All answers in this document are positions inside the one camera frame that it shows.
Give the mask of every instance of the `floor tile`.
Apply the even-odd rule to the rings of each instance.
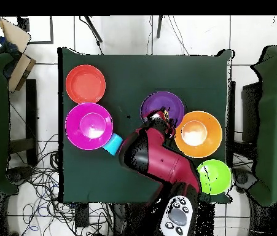
[[[225,229],[224,227],[214,228],[214,236],[225,236]]]
[[[225,205],[216,203],[214,205],[214,215],[215,217],[225,216]]]
[[[258,82],[256,73],[249,66],[232,66],[232,81],[235,85],[235,131],[243,130],[243,114],[242,114],[242,89],[243,86]]]
[[[34,217],[28,227],[28,217],[24,222],[22,216],[8,216],[9,229],[11,232],[18,232],[20,235],[25,232],[24,236],[75,236],[73,222],[62,223],[52,217]]]
[[[57,48],[74,48],[74,17],[53,16],[53,44],[30,44],[25,54],[37,63],[57,63]]]
[[[49,16],[29,16],[30,42],[50,42],[51,24]]]
[[[189,54],[216,55],[229,47],[230,17],[226,16],[175,16]],[[179,35],[173,16],[174,30]],[[91,18],[101,36],[104,54],[151,54],[152,41],[150,15],[105,16]],[[100,54],[96,40],[88,26],[75,17],[76,50],[81,53]],[[154,15],[154,55],[183,54],[167,15],[163,17],[160,38],[157,39],[158,15]]]
[[[226,236],[248,236],[249,218],[227,218]]]
[[[235,51],[232,64],[253,65],[263,48],[277,44],[277,15],[232,15],[231,49]]]
[[[226,215],[235,217],[250,217],[249,200],[246,194],[240,194],[235,187],[228,193],[232,202],[227,204]]]
[[[182,34],[184,46],[190,55],[217,55],[222,49],[229,49],[229,15],[176,15],[174,17]],[[180,37],[172,15],[170,19],[176,34]],[[157,34],[157,20],[158,17],[155,15],[154,36]],[[181,44],[171,23],[165,15],[160,38],[154,37],[155,55],[182,54]]]
[[[104,54],[146,54],[148,31],[147,15],[93,16],[90,20],[102,38]],[[96,39],[89,27],[75,17],[76,51],[86,54],[101,54]]]
[[[225,218],[217,217],[214,218],[214,228],[220,228],[220,227],[225,227]]]
[[[57,65],[35,65],[28,78],[37,82],[37,138],[47,141],[58,134]]]
[[[29,183],[24,183],[19,187],[18,195],[12,195],[8,204],[8,215],[31,215],[39,203],[36,190]]]

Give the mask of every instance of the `table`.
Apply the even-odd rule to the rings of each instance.
[[[254,69],[262,79],[256,177],[249,193],[262,206],[277,202],[277,46],[267,47]]]
[[[114,132],[122,138],[141,125],[141,103],[155,91],[169,91],[180,97],[185,104],[185,112],[200,110],[211,113],[225,133],[227,62],[231,54],[231,50],[225,50],[216,57],[81,55],[59,48],[59,140],[63,140],[63,143],[59,143],[60,157],[63,157],[63,186],[60,193],[63,201],[147,202],[160,187],[160,183],[122,168],[118,157],[111,156],[103,148],[83,151],[69,142],[64,132],[64,121],[67,113],[77,105],[65,90],[65,79],[70,70],[89,64],[103,73],[106,92],[98,104],[110,112]],[[169,146],[177,149],[175,142]],[[207,159],[224,162],[224,136],[213,155],[195,160],[195,164],[199,165]]]

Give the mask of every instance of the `white tile floor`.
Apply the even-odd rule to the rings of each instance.
[[[15,22],[15,17],[8,20]],[[176,33],[179,31],[171,22]],[[168,16],[164,16],[160,39],[156,38],[158,16],[154,16],[154,55],[177,55],[183,53]],[[150,15],[92,17],[94,26],[103,38],[102,51],[104,54],[151,54],[151,39],[148,50],[146,48],[150,34]],[[47,37],[50,28],[46,26],[47,17],[32,18],[32,41]],[[29,45],[25,51],[37,61],[29,79],[37,80],[38,102],[38,140],[41,149],[45,142],[58,133],[58,70],[57,47],[69,47],[80,53],[99,54],[96,41],[86,24],[79,17],[52,17],[53,44]],[[236,111],[235,130],[242,131],[241,89],[244,85],[258,81],[256,74],[249,67],[258,62],[265,46],[277,44],[277,16],[175,16],[175,21],[183,36],[184,45],[189,54],[216,55],[222,49],[232,49],[235,57],[232,60],[232,80],[236,81]],[[38,35],[35,28],[41,30]],[[25,86],[10,94],[10,102],[25,119]],[[19,115],[10,109],[12,129],[11,139],[24,138],[25,126]],[[240,140],[240,133],[235,134]],[[58,136],[47,144],[45,152],[57,150]],[[10,166],[23,165],[19,157],[13,156]],[[233,201],[228,205],[216,205],[214,236],[247,236],[249,229],[249,202],[245,194],[239,194],[232,189],[229,194]],[[9,224],[11,230],[22,233],[27,224],[22,217],[23,207],[27,203],[34,203],[37,195],[29,184],[22,185],[18,195],[9,202]],[[96,210],[101,206],[92,204]],[[28,221],[31,209],[25,208],[25,221]],[[25,236],[74,236],[66,224],[60,221],[51,223],[51,216],[39,216],[33,219],[31,228]]]

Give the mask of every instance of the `cable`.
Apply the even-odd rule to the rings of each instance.
[[[174,26],[173,26],[173,24],[172,24],[172,22],[171,22],[171,19],[170,19],[170,16],[169,16],[169,15],[168,15],[168,17],[169,17],[169,20],[170,20],[170,23],[171,23],[172,29],[173,29],[173,31],[174,31],[174,33],[175,33],[175,35],[176,35],[177,39],[179,40],[180,44],[181,44],[181,45],[183,46],[183,48],[185,49],[185,51],[186,51],[187,55],[189,55],[189,53],[188,53],[188,51],[186,50],[186,48],[185,48],[184,44],[183,44],[183,43],[181,42],[181,40],[179,39],[179,36],[176,34],[175,29],[174,29]]]
[[[244,162],[242,159],[240,159],[239,157],[237,157],[236,155],[234,155],[237,159],[239,159],[240,161],[242,161],[244,164],[242,164],[242,165],[246,165],[249,169],[251,169],[252,170],[252,168],[248,165],[249,163],[246,163],[246,162]]]
[[[151,21],[151,16],[150,16],[150,19],[149,19],[149,24],[150,24],[150,27],[151,27],[151,30],[152,30],[152,25],[151,25],[150,21]],[[148,36],[148,42],[147,42],[147,46],[146,46],[146,49],[147,49],[147,55],[148,55],[148,45],[149,45],[150,35],[151,35],[151,32],[150,32],[150,34],[149,34],[149,36]]]
[[[96,44],[97,44],[97,46],[99,47],[101,54],[103,55],[102,50],[101,50],[101,47],[100,47],[100,42],[99,42],[98,39],[96,38],[96,35],[93,33],[92,29],[90,28],[90,25],[89,25],[87,22],[83,21],[83,20],[81,19],[81,16],[79,17],[79,20],[80,20],[81,22],[85,23],[86,25],[88,25],[90,31],[92,32],[93,36],[94,36],[95,39],[96,39]]]
[[[182,34],[181,34],[181,32],[180,32],[180,29],[179,29],[179,27],[178,27],[178,25],[177,25],[177,23],[176,23],[176,21],[175,21],[174,15],[173,15],[173,20],[174,20],[174,22],[175,22],[176,28],[179,30],[179,34],[180,34],[181,39],[182,39],[182,45],[184,46],[183,37],[182,37]]]

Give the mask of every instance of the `black cable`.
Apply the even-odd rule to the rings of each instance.
[[[24,164],[27,164],[27,162],[23,161],[22,157],[21,157],[18,153],[16,153],[16,154],[19,156],[20,160],[21,160]]]
[[[183,43],[181,42],[181,40],[179,39],[179,36],[176,34],[175,29],[174,29],[174,26],[173,26],[173,24],[172,24],[172,22],[171,22],[171,19],[170,19],[170,16],[169,16],[169,15],[168,15],[168,17],[169,17],[169,20],[170,20],[170,23],[171,23],[172,29],[173,29],[173,31],[174,31],[174,33],[175,33],[175,35],[176,35],[177,39],[179,40],[180,44],[181,44],[181,45],[183,46],[183,48],[185,49],[185,51],[186,51],[187,55],[189,55],[189,53],[188,53],[188,51],[186,50],[186,48],[185,48],[184,44],[183,44]]]
[[[94,34],[94,32],[92,31],[90,25],[89,25],[87,22],[83,21],[83,20],[81,19],[81,16],[79,17],[79,20],[80,20],[81,22],[85,23],[86,25],[88,25],[90,31],[92,32],[93,36],[94,36],[95,39],[96,39],[96,44],[97,44],[97,46],[99,47],[101,54],[103,55],[102,50],[101,50],[101,47],[100,47],[100,41],[97,39],[97,37],[96,37],[96,35]]]
[[[173,15],[173,20],[174,20],[174,22],[175,22],[176,28],[179,30],[179,34],[180,34],[181,39],[182,39],[182,45],[184,45],[183,37],[182,37],[182,34],[181,34],[181,32],[180,32],[180,29],[179,29],[179,27],[178,27],[178,25],[177,25],[177,23],[176,23],[176,21],[175,21],[174,15]]]
[[[150,19],[149,19],[149,24],[150,24],[150,27],[151,27],[151,30],[152,30],[152,25],[151,25],[150,21],[151,21],[151,16],[150,16]],[[146,46],[147,55],[148,55],[148,44],[149,44],[150,35],[151,35],[151,33],[150,33],[149,36],[148,36],[148,42],[147,42],[147,46]]]
[[[240,159],[239,157],[237,157],[236,155],[234,155],[237,159],[239,159],[240,161],[242,161],[244,164],[246,164],[246,162],[244,162],[242,159]]]

